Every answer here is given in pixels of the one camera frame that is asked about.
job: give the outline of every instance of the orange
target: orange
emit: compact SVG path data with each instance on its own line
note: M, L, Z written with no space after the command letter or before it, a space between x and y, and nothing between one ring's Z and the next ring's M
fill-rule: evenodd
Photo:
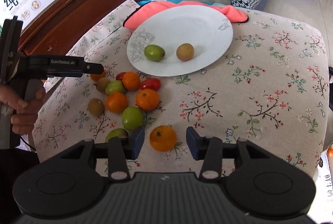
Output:
M159 105L159 94L152 89L144 89L137 94L135 102L140 109L151 111Z
M333 157L333 148L329 148L327 150L327 157L329 157L329 158Z
M122 79L124 87L129 91L136 91L140 88L140 78L137 73L127 72Z
M128 101L126 96L119 92L111 93L105 101L106 109L113 113L122 113L127 106Z
M90 78L94 81L94 82L98 82L100 78L104 78L105 77L105 70L103 71L102 74L90 74Z
M149 142L156 151L168 152L176 145L177 135L171 127L160 125L150 133Z

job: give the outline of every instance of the white plate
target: white plate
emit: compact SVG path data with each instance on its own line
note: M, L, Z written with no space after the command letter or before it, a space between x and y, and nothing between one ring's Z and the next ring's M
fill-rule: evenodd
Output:
M218 60L229 48L233 30L229 19L206 6L186 5L164 10L143 22L132 34L127 57L141 72L158 77L172 77L198 71ZM194 47L194 56L182 62L176 56L183 43ZM147 45L165 50L159 62L144 55Z

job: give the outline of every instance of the tiled floor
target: tiled floor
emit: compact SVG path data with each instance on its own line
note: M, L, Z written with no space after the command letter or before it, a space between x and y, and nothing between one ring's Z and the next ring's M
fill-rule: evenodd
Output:
M299 20L317 28L333 66L333 0L269 0L265 12Z

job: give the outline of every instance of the pink cloth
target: pink cloth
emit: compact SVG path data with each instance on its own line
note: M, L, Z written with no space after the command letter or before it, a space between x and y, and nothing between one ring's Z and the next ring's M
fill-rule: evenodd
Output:
M139 27L139 25L141 25L144 21L146 21L153 15L162 12L163 10L183 5L201 5L201 6L210 7L224 14L230 20L230 22L246 22L249 19L246 13L237 10L235 7L231 5L227 5L225 7L219 7L219 6L207 5L201 2L181 2L176 4L168 1L154 1L141 6L135 12L133 12L124 21L123 26L125 28L135 30L137 27Z

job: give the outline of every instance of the black cable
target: black cable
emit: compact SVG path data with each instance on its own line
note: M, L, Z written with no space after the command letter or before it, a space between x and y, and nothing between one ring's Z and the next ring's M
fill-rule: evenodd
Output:
M29 146L30 149L34 150L36 152L36 148L32 147L31 145L29 145L21 136L21 140L25 143L25 145Z

